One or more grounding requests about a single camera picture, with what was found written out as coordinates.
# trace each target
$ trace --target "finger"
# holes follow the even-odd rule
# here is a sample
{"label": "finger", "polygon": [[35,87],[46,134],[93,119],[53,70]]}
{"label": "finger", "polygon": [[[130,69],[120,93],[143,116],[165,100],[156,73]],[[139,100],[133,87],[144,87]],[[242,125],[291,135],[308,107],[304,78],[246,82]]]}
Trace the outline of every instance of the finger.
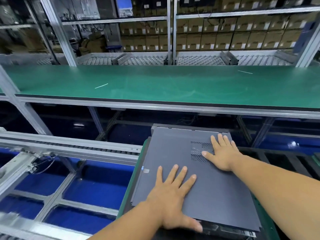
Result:
{"label": "finger", "polygon": [[155,180],[155,185],[159,185],[162,184],[162,167],[159,166],[158,167],[158,171],[157,171],[157,179]]}
{"label": "finger", "polygon": [[186,215],[182,215],[180,227],[192,229],[197,232],[202,232],[201,224],[196,219]]}
{"label": "finger", "polygon": [[174,186],[176,186],[177,188],[179,188],[180,185],[182,184],[182,181],[184,180],[184,177],[186,176],[186,174],[187,174],[187,167],[184,166],[172,184]]}
{"label": "finger", "polygon": [[231,146],[229,138],[226,135],[223,136],[223,140],[224,140],[224,142],[226,143],[227,146]]}
{"label": "finger", "polygon": [[224,142],[224,139],[222,137],[222,134],[218,134],[218,142],[219,142],[219,145],[222,146],[222,147],[225,147],[226,146],[226,143]]}
{"label": "finger", "polygon": [[206,151],[203,151],[202,153],[202,156],[204,156],[206,159],[208,159],[210,162],[212,162],[214,165],[216,164],[216,156],[215,155],[212,155],[210,152],[206,152]]}
{"label": "finger", "polygon": [[237,148],[236,143],[233,140],[231,141],[231,146],[233,147],[233,149],[239,151],[239,149]]}
{"label": "finger", "polygon": [[176,176],[176,173],[177,173],[177,171],[178,171],[178,165],[177,164],[175,164],[174,166],[173,166],[173,168],[171,169],[171,171],[170,171],[170,173],[169,173],[169,175],[168,175],[168,177],[167,177],[167,179],[165,180],[165,183],[169,183],[169,184],[172,184],[172,182],[174,181],[174,177]]}
{"label": "finger", "polygon": [[181,187],[179,188],[179,191],[181,192],[183,197],[185,197],[186,194],[190,191],[196,179],[197,179],[197,176],[194,174],[183,185],[181,185]]}
{"label": "finger", "polygon": [[211,143],[214,150],[217,150],[220,145],[214,136],[211,136]]}

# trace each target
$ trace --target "left hand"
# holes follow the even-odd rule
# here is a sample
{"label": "left hand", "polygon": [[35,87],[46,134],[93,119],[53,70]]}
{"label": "left hand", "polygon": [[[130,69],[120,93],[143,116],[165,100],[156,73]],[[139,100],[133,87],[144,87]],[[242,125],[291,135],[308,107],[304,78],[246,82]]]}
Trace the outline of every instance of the left hand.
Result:
{"label": "left hand", "polygon": [[158,168],[155,187],[149,193],[146,203],[154,209],[154,213],[160,217],[161,225],[165,229],[178,227],[193,229],[202,232],[201,224],[194,218],[182,213],[182,204],[186,194],[196,181],[196,175],[192,175],[183,185],[183,179],[187,173],[184,166],[178,176],[178,165],[174,165],[165,182],[162,181],[162,167]]}

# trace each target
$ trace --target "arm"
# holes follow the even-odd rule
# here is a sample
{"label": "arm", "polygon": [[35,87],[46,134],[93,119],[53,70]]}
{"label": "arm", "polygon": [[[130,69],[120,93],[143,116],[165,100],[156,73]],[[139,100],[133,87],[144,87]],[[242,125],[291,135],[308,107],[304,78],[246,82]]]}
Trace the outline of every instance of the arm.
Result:
{"label": "arm", "polygon": [[221,134],[218,142],[214,136],[211,142],[215,155],[202,155],[240,178],[291,240],[319,238],[319,181],[242,155],[234,141]]}
{"label": "arm", "polygon": [[183,167],[175,179],[178,165],[174,165],[165,182],[162,182],[162,167],[158,168],[155,187],[146,201],[115,220],[89,240],[149,240],[159,227],[172,229],[184,227],[202,232],[202,226],[195,219],[182,214],[184,197],[189,192],[196,175],[192,175],[183,185],[187,173]]}

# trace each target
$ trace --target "ventilation holes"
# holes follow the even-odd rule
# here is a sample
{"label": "ventilation holes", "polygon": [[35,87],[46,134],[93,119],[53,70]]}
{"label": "ventilation holes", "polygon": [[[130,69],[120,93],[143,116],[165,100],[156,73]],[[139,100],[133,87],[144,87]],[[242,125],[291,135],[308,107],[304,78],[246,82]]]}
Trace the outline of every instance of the ventilation holes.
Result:
{"label": "ventilation holes", "polygon": [[191,141],[191,160],[210,164],[210,162],[202,156],[202,151],[208,151],[214,154],[211,143]]}

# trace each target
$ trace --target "green esd mat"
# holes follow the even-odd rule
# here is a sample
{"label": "green esd mat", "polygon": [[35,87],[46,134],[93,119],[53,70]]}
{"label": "green esd mat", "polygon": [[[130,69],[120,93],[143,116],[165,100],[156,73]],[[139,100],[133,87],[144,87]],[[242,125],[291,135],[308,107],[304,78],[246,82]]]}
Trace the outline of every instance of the green esd mat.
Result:
{"label": "green esd mat", "polygon": [[320,68],[5,66],[23,95],[320,108]]}

